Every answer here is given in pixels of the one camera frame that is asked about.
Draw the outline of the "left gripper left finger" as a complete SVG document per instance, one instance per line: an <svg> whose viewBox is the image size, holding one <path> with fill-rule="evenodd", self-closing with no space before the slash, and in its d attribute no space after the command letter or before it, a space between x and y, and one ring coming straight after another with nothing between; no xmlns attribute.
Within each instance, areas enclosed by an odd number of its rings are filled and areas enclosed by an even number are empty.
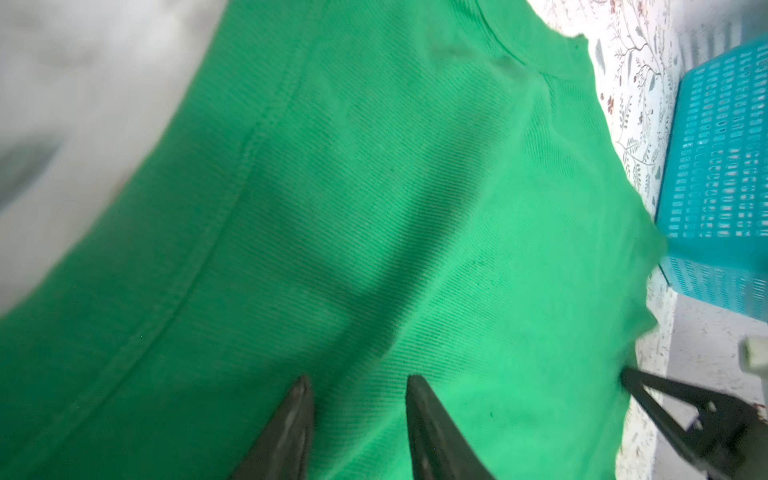
<svg viewBox="0 0 768 480"><path fill-rule="evenodd" d="M314 391L299 376L230 479L304 480L314 436Z"/></svg>

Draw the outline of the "teal plastic basket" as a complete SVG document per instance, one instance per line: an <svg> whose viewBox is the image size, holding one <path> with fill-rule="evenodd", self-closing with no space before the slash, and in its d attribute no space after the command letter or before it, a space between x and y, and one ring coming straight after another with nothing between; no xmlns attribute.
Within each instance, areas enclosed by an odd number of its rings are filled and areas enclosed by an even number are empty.
<svg viewBox="0 0 768 480"><path fill-rule="evenodd" d="M767 319L765 36L683 76L656 224L674 291Z"/></svg>

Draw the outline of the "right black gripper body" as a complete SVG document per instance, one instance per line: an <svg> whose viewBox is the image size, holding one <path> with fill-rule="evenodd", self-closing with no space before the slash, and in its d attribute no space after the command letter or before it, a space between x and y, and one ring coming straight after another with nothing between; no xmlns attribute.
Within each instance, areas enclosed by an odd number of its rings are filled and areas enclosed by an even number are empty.
<svg viewBox="0 0 768 480"><path fill-rule="evenodd" d="M740 369L759 379L764 410L767 410L767 337L747 336L738 346ZM719 453L724 462L721 472L711 479L767 478L767 415L761 416L754 404L725 396L714 402L717 427L729 427Z"/></svg>

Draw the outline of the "green tank top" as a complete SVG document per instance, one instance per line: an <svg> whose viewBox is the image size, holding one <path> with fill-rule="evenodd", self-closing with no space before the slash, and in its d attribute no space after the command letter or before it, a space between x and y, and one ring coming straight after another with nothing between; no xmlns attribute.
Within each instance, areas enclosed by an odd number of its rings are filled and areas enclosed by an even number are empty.
<svg viewBox="0 0 768 480"><path fill-rule="evenodd" d="M526 1L5 1L1 475L611 479L664 249L587 38Z"/></svg>

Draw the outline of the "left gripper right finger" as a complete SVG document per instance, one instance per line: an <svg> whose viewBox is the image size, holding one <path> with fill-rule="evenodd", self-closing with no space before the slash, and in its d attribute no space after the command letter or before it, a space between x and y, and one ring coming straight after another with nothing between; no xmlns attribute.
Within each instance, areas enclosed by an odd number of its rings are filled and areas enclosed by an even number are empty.
<svg viewBox="0 0 768 480"><path fill-rule="evenodd" d="M494 478L423 376L408 377L405 403L414 479Z"/></svg>

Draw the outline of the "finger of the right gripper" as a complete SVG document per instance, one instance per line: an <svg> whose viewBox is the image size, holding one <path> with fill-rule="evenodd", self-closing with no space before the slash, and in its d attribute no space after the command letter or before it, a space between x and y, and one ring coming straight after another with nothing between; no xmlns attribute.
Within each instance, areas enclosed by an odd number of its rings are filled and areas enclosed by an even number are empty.
<svg viewBox="0 0 768 480"><path fill-rule="evenodd" d="M682 460L704 474L721 472L719 451L729 427L717 427L723 415L713 404L732 395L630 367L620 381Z"/></svg>

